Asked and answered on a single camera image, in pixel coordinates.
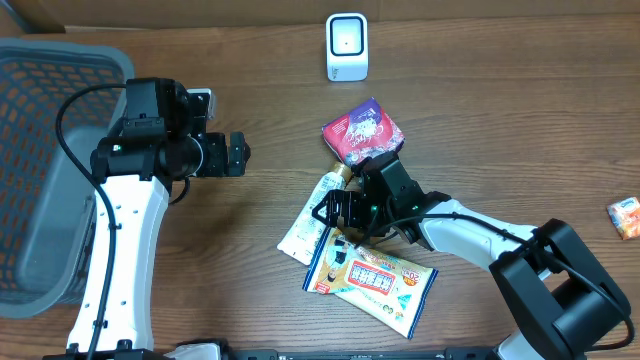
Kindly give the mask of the white tube gold cap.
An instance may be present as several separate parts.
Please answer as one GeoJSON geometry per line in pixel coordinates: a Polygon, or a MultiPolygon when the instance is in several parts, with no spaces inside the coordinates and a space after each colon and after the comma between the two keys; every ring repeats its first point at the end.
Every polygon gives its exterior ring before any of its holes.
{"type": "Polygon", "coordinates": [[[351,177],[352,172],[348,166],[335,162],[318,181],[293,225],[278,243],[277,249],[304,265],[309,265],[316,245],[326,229],[324,223],[313,217],[312,211],[330,190],[343,190],[351,177]]]}

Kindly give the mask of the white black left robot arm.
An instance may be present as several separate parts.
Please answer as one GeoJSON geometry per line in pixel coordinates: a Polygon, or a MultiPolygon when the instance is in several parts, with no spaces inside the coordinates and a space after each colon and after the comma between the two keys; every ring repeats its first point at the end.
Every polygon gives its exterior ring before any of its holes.
{"type": "Polygon", "coordinates": [[[69,96],[55,119],[58,143],[88,180],[96,199],[95,236],[87,283],[64,359],[157,359],[151,292],[158,234],[172,185],[193,178],[240,177],[251,150],[241,132],[206,130],[214,116],[209,88],[187,89],[167,78],[118,84],[126,98],[117,119],[84,166],[66,143],[66,110],[89,86],[69,96]]]}

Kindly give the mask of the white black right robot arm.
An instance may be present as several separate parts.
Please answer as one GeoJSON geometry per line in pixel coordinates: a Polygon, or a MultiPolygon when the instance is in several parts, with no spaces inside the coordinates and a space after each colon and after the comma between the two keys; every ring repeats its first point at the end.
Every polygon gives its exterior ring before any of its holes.
{"type": "Polygon", "coordinates": [[[518,326],[489,358],[583,359],[633,342],[629,300],[567,223],[511,224],[424,192],[394,152],[365,160],[356,175],[358,191],[329,191],[313,217],[360,229],[363,242],[394,230],[489,272],[518,326]]]}

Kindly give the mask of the small orange tissue pack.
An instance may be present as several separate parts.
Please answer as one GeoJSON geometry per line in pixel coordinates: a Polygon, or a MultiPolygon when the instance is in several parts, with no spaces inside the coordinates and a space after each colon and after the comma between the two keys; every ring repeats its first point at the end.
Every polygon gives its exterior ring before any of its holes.
{"type": "Polygon", "coordinates": [[[623,240],[639,236],[639,199],[630,197],[607,207],[612,224],[623,240]]]}

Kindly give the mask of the red purple pad package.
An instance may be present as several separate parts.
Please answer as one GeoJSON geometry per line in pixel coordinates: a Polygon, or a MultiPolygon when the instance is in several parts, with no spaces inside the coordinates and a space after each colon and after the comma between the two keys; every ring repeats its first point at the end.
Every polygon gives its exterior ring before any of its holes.
{"type": "Polygon", "coordinates": [[[399,151],[405,136],[378,101],[371,97],[322,127],[324,141],[347,166],[399,151]]]}

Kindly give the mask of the yellow snack bag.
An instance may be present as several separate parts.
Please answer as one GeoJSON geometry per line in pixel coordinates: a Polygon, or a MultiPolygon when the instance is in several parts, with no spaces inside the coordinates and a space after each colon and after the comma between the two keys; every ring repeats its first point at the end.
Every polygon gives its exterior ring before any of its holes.
{"type": "Polygon", "coordinates": [[[437,275],[434,268],[357,247],[329,228],[316,246],[303,289],[333,294],[411,339],[437,275]]]}

